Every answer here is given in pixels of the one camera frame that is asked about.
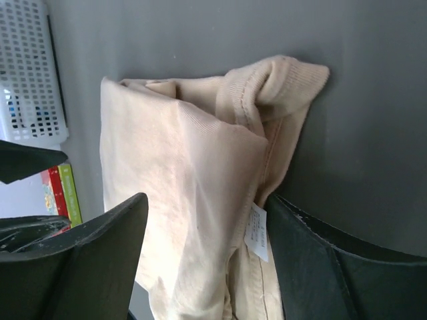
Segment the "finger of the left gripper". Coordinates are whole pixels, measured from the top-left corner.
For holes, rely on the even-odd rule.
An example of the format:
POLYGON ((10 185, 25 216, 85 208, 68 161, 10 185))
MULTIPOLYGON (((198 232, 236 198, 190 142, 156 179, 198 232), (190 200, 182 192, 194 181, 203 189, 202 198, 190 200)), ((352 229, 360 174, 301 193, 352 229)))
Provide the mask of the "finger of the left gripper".
POLYGON ((58 150, 28 147, 1 140, 1 182, 10 184, 60 165, 68 156, 58 150))
POLYGON ((71 227, 60 215, 26 216, 1 219, 1 252, 16 253, 71 227))

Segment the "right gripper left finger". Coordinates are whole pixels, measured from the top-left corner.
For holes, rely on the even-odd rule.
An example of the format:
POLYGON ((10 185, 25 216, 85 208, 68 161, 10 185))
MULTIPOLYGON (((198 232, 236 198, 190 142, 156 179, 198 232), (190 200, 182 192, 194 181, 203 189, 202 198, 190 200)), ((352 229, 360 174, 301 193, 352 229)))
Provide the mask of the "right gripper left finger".
POLYGON ((148 216, 137 193, 48 239, 1 250, 2 319, 129 319, 148 216))

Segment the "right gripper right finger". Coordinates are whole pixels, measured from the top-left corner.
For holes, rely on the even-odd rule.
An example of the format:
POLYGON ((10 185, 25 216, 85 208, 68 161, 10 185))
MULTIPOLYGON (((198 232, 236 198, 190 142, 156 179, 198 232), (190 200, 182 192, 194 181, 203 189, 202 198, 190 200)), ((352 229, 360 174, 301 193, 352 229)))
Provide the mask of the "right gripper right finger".
POLYGON ((426 318, 426 258, 351 236, 279 195, 266 211, 286 319, 426 318))

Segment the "beige t shirt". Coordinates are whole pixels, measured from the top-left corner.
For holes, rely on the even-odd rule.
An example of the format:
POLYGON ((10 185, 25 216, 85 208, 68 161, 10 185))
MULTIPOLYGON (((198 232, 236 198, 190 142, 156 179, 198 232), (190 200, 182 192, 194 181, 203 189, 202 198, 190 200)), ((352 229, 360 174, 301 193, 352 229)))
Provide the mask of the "beige t shirt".
POLYGON ((135 280, 156 319, 284 318, 263 207, 329 75, 278 55, 219 77, 101 81, 104 207, 147 195, 135 280))

